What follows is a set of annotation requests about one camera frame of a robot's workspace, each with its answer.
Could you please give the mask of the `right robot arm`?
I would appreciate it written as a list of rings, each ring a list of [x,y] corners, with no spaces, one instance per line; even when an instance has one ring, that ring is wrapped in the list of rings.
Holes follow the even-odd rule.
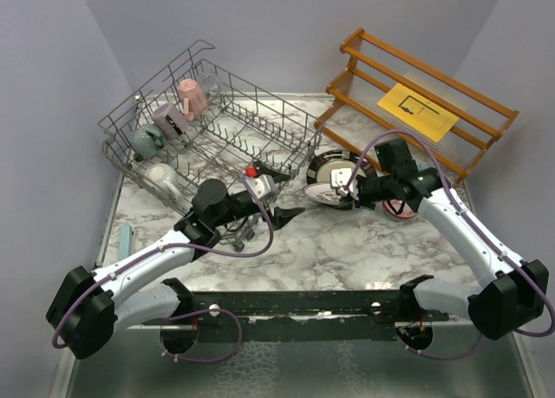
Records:
[[[523,332],[523,325],[552,313],[547,299],[549,271],[538,260],[528,262],[503,244],[466,208],[447,183],[441,168],[419,169],[402,138],[373,140],[384,174],[361,177],[356,166],[330,173],[330,186],[343,201],[355,207],[373,207],[382,201],[400,200],[432,224],[459,253],[479,283],[464,285],[418,277],[401,287],[400,314],[417,321],[429,310],[472,321],[486,338],[497,340],[509,332]]]

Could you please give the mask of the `black rimmed cream plate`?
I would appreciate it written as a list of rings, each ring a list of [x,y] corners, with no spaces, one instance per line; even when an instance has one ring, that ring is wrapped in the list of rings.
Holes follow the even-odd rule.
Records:
[[[344,150],[333,149],[320,153],[312,159],[308,165],[305,178],[308,185],[328,182],[330,172],[337,168],[353,168],[359,161],[357,153]]]

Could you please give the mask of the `white grey mug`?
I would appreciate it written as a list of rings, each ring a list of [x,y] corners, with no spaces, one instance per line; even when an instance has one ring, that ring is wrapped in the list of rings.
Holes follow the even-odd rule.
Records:
[[[177,172],[166,163],[158,163],[150,166],[146,176],[157,186],[168,192],[174,199],[179,200],[182,196],[178,188],[179,177]]]

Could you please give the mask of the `pink cream mug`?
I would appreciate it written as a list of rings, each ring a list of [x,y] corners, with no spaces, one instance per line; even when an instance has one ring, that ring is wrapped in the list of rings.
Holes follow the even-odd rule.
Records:
[[[208,106],[206,96],[198,82],[185,79],[178,85],[178,96],[182,103],[183,113],[188,121],[201,115]]]

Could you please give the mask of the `black rimmed printed plate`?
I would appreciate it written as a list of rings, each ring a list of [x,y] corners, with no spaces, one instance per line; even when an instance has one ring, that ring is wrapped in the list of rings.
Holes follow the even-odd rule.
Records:
[[[329,182],[308,184],[303,188],[303,193],[307,198],[327,206],[339,206],[345,201],[344,196],[340,195]]]

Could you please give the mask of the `purple mug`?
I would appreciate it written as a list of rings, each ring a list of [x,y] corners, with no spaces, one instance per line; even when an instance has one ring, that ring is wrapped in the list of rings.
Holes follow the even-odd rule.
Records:
[[[190,123],[171,103],[165,103],[156,108],[151,118],[169,140],[180,137],[188,129]]]

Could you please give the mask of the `dark grey mug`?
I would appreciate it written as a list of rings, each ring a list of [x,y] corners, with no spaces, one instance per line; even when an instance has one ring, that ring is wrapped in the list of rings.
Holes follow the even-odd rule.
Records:
[[[134,150],[134,160],[150,160],[166,145],[168,139],[154,124],[138,127],[131,135],[130,145]]]

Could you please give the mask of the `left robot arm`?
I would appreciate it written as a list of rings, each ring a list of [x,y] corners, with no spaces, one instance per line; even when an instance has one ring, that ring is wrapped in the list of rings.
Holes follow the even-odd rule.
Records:
[[[173,228],[153,244],[120,262],[88,271],[69,271],[46,313],[54,330],[55,349],[68,348],[77,359],[99,351],[115,331],[152,320],[185,322],[192,304],[168,283],[147,290],[146,285],[169,271],[188,265],[206,253],[247,258],[245,252],[221,251],[219,228],[261,215],[270,233],[283,228],[303,208],[270,208],[278,184],[291,176],[256,161],[239,176],[244,189],[230,194],[220,179],[206,179],[193,196],[192,206]]]

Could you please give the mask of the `clear drinking glass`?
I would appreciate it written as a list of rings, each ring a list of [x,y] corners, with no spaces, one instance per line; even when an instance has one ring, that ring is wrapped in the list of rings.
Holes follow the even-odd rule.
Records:
[[[214,72],[200,72],[197,74],[196,80],[205,95],[214,96],[219,93],[220,81]]]

